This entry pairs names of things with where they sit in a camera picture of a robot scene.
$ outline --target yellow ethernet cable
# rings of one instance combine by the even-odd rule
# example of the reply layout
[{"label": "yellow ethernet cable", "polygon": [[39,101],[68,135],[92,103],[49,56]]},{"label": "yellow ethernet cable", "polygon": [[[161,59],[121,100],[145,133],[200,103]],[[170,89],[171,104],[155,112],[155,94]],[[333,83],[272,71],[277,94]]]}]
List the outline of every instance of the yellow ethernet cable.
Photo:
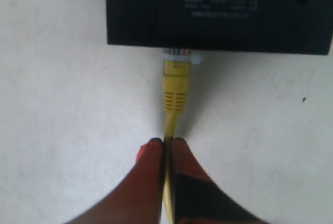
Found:
[{"label": "yellow ethernet cable", "polygon": [[189,74],[191,62],[166,60],[164,62],[163,91],[164,109],[166,111],[166,123],[164,133],[165,145],[165,181],[163,198],[169,223],[174,223],[173,200],[172,200],[172,163],[171,141],[175,134],[179,115],[183,112],[189,89]]}]

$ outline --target white floor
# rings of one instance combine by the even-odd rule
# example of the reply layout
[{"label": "white floor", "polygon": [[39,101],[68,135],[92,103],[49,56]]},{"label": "white floor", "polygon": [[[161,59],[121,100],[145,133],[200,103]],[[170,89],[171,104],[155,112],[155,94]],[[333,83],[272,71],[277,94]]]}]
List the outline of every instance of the white floor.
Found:
[{"label": "white floor", "polygon": [[[105,0],[0,0],[0,223],[73,218],[162,135],[160,50],[105,36]],[[267,221],[333,223],[333,54],[205,55],[180,129],[198,160]]]}]

